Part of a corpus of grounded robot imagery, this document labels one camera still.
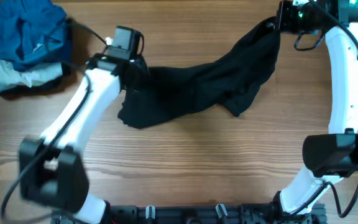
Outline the black shorts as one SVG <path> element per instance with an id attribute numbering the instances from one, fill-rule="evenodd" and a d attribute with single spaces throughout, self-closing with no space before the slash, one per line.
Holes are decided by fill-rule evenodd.
<path id="1" fill-rule="evenodd" d="M 128 87 L 117 117 L 142 129 L 198 113 L 216 104 L 238 117 L 272 76 L 280 49 L 274 17 L 258 23 L 215 62 L 187 68 L 150 67 L 142 81 Z"/>

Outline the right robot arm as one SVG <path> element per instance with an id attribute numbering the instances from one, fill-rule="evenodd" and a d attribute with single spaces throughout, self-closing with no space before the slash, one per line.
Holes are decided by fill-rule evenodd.
<path id="1" fill-rule="evenodd" d="M 328 133 L 308 136 L 303 167 L 278 192 L 278 220 L 298 221 L 335 184 L 358 172 L 358 0 L 282 1 L 275 28 L 303 37 L 318 34 L 331 63 L 332 111 Z M 358 184 L 349 202 L 358 199 Z"/>

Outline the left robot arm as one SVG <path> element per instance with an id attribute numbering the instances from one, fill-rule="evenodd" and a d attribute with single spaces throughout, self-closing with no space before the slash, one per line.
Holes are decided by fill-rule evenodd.
<path id="1" fill-rule="evenodd" d="M 117 26 L 84 66 L 67 62 L 84 77 L 73 98 L 38 140 L 24 139 L 19 148 L 18 179 L 22 199 L 61 212 L 74 223 L 107 223 L 109 203 L 89 192 L 82 155 L 106 108 L 122 90 L 147 76 L 147 66 L 129 69 L 142 60 L 144 36 Z"/>

